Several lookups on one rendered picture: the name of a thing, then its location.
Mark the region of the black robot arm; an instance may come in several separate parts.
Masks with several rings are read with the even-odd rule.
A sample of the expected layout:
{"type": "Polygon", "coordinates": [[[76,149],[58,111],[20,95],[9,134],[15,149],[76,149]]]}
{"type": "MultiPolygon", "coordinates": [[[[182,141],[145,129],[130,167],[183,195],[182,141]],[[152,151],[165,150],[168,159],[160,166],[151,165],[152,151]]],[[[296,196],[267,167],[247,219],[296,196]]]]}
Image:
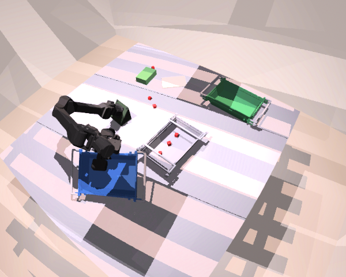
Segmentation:
{"type": "Polygon", "coordinates": [[[89,152],[91,148],[94,148],[103,158],[108,158],[113,153],[119,154],[122,143],[121,137],[118,134],[115,134],[111,139],[102,136],[99,130],[89,123],[86,125],[76,123],[70,114],[74,112],[96,114],[102,119],[109,119],[111,115],[120,118],[123,110],[124,108],[120,104],[115,104],[111,100],[96,105],[74,102],[72,98],[64,95],[55,104],[52,116],[64,127],[72,145],[89,152]],[[86,139],[88,142],[84,145],[86,139]]]}

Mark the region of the blue plastic tray with grey wire bar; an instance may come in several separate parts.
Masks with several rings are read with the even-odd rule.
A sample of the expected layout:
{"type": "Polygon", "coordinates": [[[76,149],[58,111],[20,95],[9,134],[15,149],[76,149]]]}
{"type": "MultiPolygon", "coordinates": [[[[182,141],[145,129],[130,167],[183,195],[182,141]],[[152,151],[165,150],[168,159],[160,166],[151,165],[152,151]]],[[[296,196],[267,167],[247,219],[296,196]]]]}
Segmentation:
{"type": "Polygon", "coordinates": [[[145,202],[146,191],[146,151],[135,151],[135,154],[112,154],[108,159],[106,171],[95,171],[91,168],[97,152],[85,152],[72,149],[70,195],[81,196],[82,193],[99,196],[112,196],[133,199],[134,202],[145,202]],[[73,193],[73,152],[79,152],[78,192],[73,193]],[[137,199],[138,154],[144,154],[144,187],[143,199],[137,199]]]}

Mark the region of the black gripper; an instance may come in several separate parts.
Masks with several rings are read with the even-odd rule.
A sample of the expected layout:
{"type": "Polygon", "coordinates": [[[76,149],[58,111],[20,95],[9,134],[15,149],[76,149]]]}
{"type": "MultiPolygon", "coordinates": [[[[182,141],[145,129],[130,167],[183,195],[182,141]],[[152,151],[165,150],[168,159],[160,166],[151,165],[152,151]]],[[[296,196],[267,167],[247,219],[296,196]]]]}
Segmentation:
{"type": "MultiPolygon", "coordinates": [[[[115,135],[115,130],[113,128],[102,129],[100,131],[102,136],[113,137],[115,135]]],[[[94,149],[95,150],[95,149],[94,149]]],[[[97,152],[96,150],[94,152],[97,152]]],[[[95,171],[106,171],[108,162],[107,160],[111,157],[103,158],[98,152],[96,159],[93,159],[91,168],[95,171]]]]}

